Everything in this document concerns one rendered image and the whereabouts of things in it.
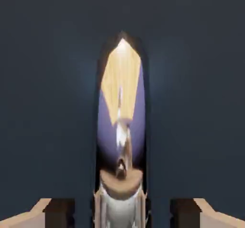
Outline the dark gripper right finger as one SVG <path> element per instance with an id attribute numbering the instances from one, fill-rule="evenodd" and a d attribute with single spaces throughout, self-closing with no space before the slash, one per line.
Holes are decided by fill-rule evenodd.
<path id="1" fill-rule="evenodd" d="M 170 228 L 245 228 L 245 221 L 215 211 L 203 198 L 172 199 Z"/>

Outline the dark blue cabinet door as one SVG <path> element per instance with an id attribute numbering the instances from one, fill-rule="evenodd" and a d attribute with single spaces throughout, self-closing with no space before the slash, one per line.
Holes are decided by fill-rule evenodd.
<path id="1" fill-rule="evenodd" d="M 0 0 L 0 219 L 74 198 L 90 228 L 97 61 L 119 31 L 148 58 L 152 228 L 172 198 L 245 219 L 245 0 Z"/>

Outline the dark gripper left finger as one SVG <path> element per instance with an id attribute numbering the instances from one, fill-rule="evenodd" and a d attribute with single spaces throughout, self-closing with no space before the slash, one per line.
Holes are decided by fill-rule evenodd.
<path id="1" fill-rule="evenodd" d="M 73 198 L 41 198 L 30 211 L 0 221 L 0 228 L 75 228 Z"/>

